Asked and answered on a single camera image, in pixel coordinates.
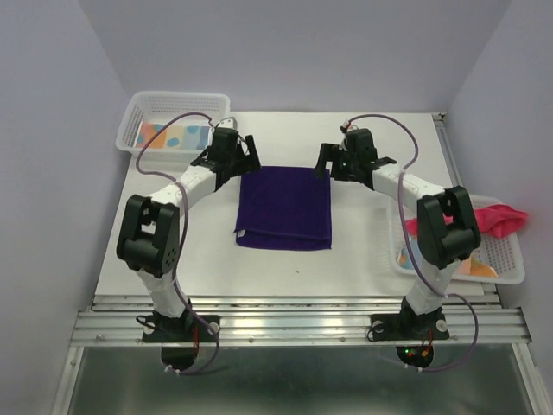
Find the purple towel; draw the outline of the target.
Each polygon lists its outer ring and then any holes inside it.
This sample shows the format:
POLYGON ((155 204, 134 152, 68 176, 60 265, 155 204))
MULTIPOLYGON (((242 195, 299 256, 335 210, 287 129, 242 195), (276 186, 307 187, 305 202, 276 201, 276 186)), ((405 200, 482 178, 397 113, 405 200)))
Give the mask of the purple towel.
POLYGON ((238 246, 312 252, 332 247, 331 181, 313 168, 264 166, 242 176, 238 246))

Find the polka dot striped towel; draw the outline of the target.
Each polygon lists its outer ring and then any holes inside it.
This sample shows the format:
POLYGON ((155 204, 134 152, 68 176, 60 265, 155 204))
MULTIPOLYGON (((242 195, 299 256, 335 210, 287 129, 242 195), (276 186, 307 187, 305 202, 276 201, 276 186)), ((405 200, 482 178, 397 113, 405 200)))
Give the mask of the polka dot striped towel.
MULTIPOLYGON (((135 148, 142 148, 161 128, 162 124, 142 123, 134 142, 135 148)), ((212 129, 208 125, 172 124, 150 145, 153 150, 201 151, 209 142, 212 129)))

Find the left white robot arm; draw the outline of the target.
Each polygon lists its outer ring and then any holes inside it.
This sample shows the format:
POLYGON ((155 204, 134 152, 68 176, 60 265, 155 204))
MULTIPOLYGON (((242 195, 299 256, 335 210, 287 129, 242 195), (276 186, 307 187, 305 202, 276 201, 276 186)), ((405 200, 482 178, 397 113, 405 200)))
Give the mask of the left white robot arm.
POLYGON ((234 129, 217 127, 211 144, 180 177, 126 202, 116 254, 142 279, 155 312, 164 317, 162 330, 172 340, 184 340, 192 332, 190 302, 176 277, 190 208, 230 179, 260 169, 252 135, 241 137, 234 129))

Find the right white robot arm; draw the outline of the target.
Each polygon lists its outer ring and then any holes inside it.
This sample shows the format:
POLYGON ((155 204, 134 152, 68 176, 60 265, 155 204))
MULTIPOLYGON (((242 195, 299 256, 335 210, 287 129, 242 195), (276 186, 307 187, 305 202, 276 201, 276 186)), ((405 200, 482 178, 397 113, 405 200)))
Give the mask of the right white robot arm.
POLYGON ((422 276, 405 296, 409 309, 397 326, 417 337, 429 326, 427 315, 442 306, 459 263, 480 246, 481 236, 471 197, 462 186, 444 188, 408 174, 389 157, 378 156, 372 133, 352 130, 340 144, 321 144, 315 175, 329 173, 336 181, 358 182, 398 203, 400 217, 416 215, 416 243, 422 258, 415 262, 422 276))

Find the left white plastic basket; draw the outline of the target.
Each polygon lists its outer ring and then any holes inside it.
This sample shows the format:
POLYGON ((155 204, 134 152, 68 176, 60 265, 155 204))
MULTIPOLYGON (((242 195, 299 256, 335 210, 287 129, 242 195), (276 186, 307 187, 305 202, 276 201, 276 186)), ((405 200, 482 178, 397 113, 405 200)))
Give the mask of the left white plastic basket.
MULTIPOLYGON (((115 145, 118 150, 137 156, 142 148, 134 142, 142 123, 162 124, 161 134, 170 125, 208 125, 211 129, 230 116, 230 98, 218 93, 190 93, 170 91, 142 91, 130 99, 118 127, 115 145)), ((201 151, 166 151, 148 148, 144 161, 189 163, 201 151)))

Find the white plastic basket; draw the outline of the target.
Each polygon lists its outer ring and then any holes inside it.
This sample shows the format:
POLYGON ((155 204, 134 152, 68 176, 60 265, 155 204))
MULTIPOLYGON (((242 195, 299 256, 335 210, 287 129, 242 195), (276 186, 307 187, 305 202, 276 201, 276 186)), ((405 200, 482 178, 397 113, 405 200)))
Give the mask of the white plastic basket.
MULTIPOLYGON (((400 274, 415 277, 416 271, 408 257, 395 201, 389 200, 386 213, 391 266, 400 274)), ((524 261, 515 233, 503 239, 483 234, 480 247, 473 251, 471 259, 478 263, 478 271, 469 270, 468 262, 465 261, 453 276, 453 280, 509 285, 524 281, 524 261)))
MULTIPOLYGON (((218 93, 190 93, 170 91, 142 91, 130 99, 118 127, 115 145, 118 150, 137 156, 142 148, 134 142, 142 123, 162 124, 161 134, 170 125, 208 125, 211 129, 230 116, 230 98, 218 93)), ((189 163, 201 151, 166 151, 148 148, 144 161, 189 163)))

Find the orange blue patchwork towel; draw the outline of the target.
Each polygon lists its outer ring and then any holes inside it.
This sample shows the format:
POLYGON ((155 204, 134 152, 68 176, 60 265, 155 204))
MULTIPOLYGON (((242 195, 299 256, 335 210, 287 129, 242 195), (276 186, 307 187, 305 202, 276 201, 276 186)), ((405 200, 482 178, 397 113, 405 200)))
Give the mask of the orange blue patchwork towel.
MULTIPOLYGON (((415 270, 406 246, 404 246, 397 255, 397 265, 404 270, 415 270)), ((497 278, 499 276, 490 265, 486 265, 478 260, 474 254, 472 254, 469 259, 461 262, 461 265, 457 269, 456 273, 463 276, 484 278, 497 278)))

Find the pink towel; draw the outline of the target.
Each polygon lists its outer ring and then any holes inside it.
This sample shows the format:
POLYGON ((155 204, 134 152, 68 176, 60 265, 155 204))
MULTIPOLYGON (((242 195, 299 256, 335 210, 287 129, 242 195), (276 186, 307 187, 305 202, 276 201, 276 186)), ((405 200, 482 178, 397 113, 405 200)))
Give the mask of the pink towel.
MULTIPOLYGON (((445 237, 450 233, 463 233, 466 226, 463 222, 457 225, 458 214, 454 214, 449 208, 442 211, 442 225, 433 227, 438 216, 431 215, 427 220, 417 216, 407 220, 405 226, 407 233, 413 237, 432 235, 433 237, 445 237)), ((474 218, 479 233, 492 236, 496 239, 505 238, 522 229, 529 216, 526 212, 519 211, 505 204, 494 204, 487 207, 476 208, 474 218)))

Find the right white plastic basket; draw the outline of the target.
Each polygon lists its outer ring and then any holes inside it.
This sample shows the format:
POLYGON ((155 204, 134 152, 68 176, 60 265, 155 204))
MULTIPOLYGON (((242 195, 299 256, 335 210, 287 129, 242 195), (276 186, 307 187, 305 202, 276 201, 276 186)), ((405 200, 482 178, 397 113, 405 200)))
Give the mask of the right white plastic basket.
MULTIPOLYGON (((415 277, 416 271, 408 257, 395 201, 389 200, 386 213, 391 266, 400 274, 415 277)), ((468 262, 465 261, 453 276, 453 280, 509 285, 524 281, 524 261, 515 233, 503 239, 483 234, 480 247, 473 251, 471 259, 478 263, 478 271, 469 270, 468 262)))

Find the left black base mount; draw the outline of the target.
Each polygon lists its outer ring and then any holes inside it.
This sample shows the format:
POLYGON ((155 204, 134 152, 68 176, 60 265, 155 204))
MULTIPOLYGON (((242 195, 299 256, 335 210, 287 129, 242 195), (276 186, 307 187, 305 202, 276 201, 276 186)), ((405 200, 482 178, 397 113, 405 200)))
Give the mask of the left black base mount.
POLYGON ((215 343, 212 329, 208 329, 190 314, 169 318, 157 312, 135 318, 142 327, 144 343, 215 343))

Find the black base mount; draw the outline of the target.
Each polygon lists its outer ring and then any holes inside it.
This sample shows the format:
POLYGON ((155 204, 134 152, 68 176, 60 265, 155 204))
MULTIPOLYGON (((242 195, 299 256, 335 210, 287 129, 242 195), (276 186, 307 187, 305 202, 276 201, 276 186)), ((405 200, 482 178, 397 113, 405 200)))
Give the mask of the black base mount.
POLYGON ((423 341, 446 341, 448 324, 442 313, 407 316, 401 313, 370 316, 372 342, 416 344, 423 341))
POLYGON ((135 318, 142 327, 144 343, 215 343, 212 329, 208 329, 190 314, 169 318, 157 312, 135 318))

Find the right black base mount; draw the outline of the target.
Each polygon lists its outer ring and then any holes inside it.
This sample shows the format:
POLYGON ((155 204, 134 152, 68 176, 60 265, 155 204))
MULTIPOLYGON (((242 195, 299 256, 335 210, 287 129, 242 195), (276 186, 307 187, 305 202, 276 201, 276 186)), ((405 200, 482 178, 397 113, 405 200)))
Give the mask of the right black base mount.
POLYGON ((446 341, 448 324, 442 313, 407 316, 401 313, 370 316, 372 342, 416 344, 423 341, 446 341))

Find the aluminium rail frame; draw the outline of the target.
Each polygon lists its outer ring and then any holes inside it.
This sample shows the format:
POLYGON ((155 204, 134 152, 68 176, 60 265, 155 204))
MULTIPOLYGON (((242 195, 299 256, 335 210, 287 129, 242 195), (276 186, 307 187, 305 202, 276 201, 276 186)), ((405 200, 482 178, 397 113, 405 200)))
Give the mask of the aluminium rail frame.
POLYGON ((221 317, 208 373, 166 372, 136 316, 151 303, 110 239, 92 304, 76 318, 56 414, 435 413, 549 414, 524 313, 491 284, 454 283, 474 304, 480 339, 444 373, 399 365, 391 343, 369 342, 370 317, 398 309, 412 278, 389 259, 387 197, 333 187, 329 251, 236 246, 237 181, 192 210, 181 285, 201 313, 221 317))

